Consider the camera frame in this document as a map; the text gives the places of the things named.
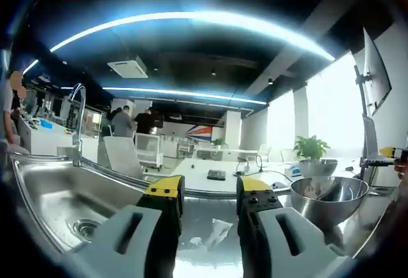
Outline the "person's right hand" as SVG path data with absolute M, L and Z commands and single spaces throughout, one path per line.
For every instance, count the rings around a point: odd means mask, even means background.
M 407 161 L 395 160 L 394 170 L 398 173 L 398 178 L 401 181 L 404 181 L 405 174 L 407 173 L 407 170 L 408 170 Z

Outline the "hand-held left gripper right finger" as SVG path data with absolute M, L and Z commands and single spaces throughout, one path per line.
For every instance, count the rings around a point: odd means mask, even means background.
M 347 277 L 354 265 L 260 180 L 237 178 L 237 216 L 244 277 Z

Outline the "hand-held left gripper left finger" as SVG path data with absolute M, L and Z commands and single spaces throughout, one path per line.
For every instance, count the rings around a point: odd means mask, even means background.
M 100 224 L 64 255 L 70 277 L 172 277 L 182 233 L 185 178 L 151 183 L 136 205 Z

